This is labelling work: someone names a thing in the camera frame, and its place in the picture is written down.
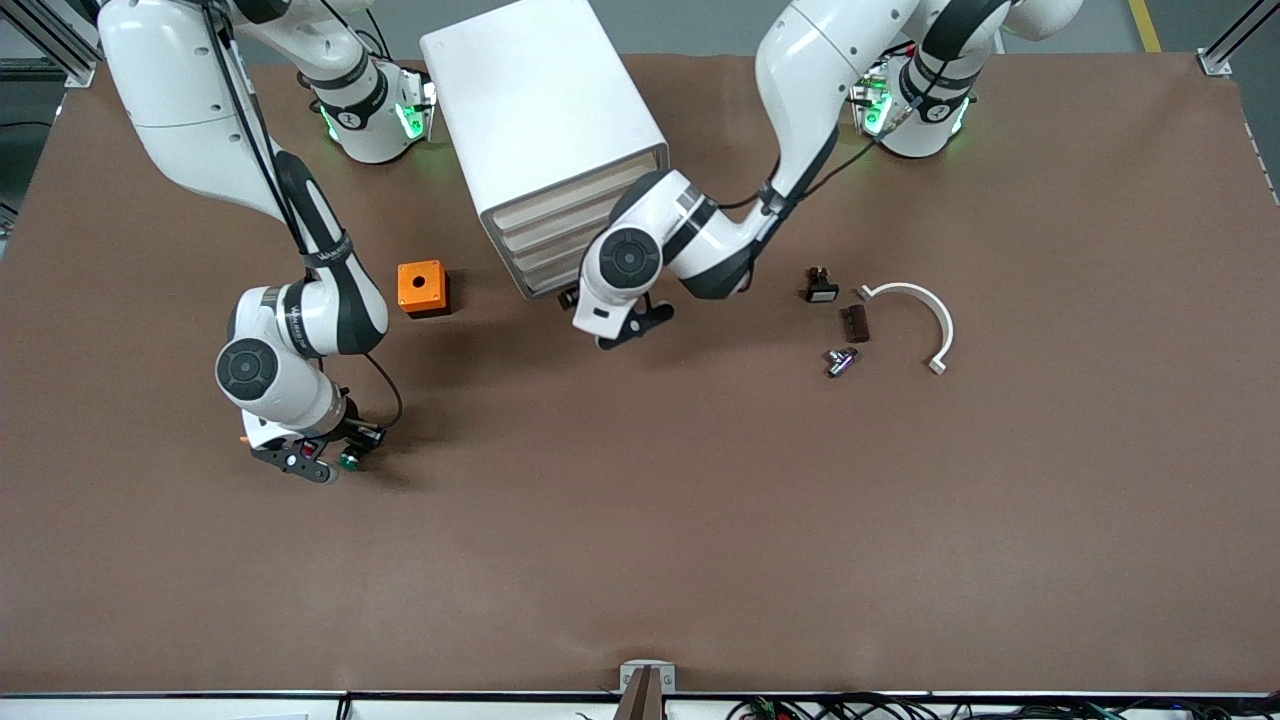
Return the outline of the aluminium frame post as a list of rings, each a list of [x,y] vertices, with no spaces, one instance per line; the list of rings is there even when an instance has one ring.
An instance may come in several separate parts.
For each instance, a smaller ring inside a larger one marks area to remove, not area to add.
[[[1253,0],[1208,47],[1197,50],[1202,70],[1210,77],[1230,76],[1233,55],[1277,13],[1280,13],[1280,0]]]

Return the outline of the white curved bracket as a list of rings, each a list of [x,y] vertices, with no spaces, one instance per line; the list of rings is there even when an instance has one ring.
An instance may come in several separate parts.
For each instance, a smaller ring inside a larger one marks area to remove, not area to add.
[[[947,372],[946,359],[954,346],[956,334],[955,322],[951,311],[937,293],[923,286],[914,283],[892,282],[892,283],[879,284],[877,287],[861,284],[858,288],[858,295],[864,301],[872,301],[873,299],[878,299],[879,296],[891,293],[900,293],[913,297],[920,301],[934,315],[934,319],[938,322],[940,325],[940,347],[931,356],[931,359],[927,363],[927,366],[936,375],[943,375]]]

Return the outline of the orange button enclosure box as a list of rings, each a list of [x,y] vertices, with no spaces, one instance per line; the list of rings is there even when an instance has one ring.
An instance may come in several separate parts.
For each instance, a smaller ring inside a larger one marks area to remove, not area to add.
[[[428,319],[453,313],[451,277],[435,259],[399,264],[396,287],[399,309],[410,318]]]

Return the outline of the aluminium frame profile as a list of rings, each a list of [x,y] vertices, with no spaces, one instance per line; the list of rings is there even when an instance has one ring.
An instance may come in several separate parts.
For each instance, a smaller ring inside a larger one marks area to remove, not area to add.
[[[0,17],[64,73],[67,88],[88,88],[105,61],[100,6],[99,0],[0,0]]]

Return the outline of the brown table mat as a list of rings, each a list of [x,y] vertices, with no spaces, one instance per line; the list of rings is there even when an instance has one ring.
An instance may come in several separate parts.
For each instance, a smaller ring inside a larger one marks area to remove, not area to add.
[[[0,691],[1280,691],[1280,206],[1193,58],[993,59],[946,154],[861,159],[609,352],[449,149],[347,161],[253,73],[380,287],[436,258],[457,309],[393,313],[360,471],[257,462],[212,368],[292,242],[69,92],[0,261]]]

